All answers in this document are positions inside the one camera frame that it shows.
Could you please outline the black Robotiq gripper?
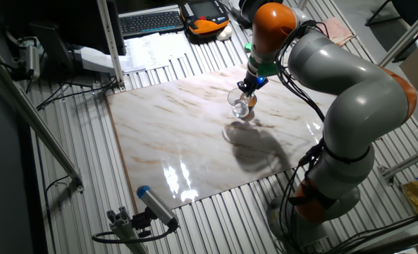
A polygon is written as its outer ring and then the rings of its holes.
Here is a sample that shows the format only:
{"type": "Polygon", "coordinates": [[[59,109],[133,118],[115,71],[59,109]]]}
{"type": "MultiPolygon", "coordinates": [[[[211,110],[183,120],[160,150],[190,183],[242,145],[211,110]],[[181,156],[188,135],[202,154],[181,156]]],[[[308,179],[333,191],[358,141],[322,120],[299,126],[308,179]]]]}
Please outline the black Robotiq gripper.
{"type": "Polygon", "coordinates": [[[245,79],[237,82],[237,86],[245,95],[252,96],[256,91],[262,89],[267,83],[267,77],[257,77],[248,71],[246,73],[245,79]]]}

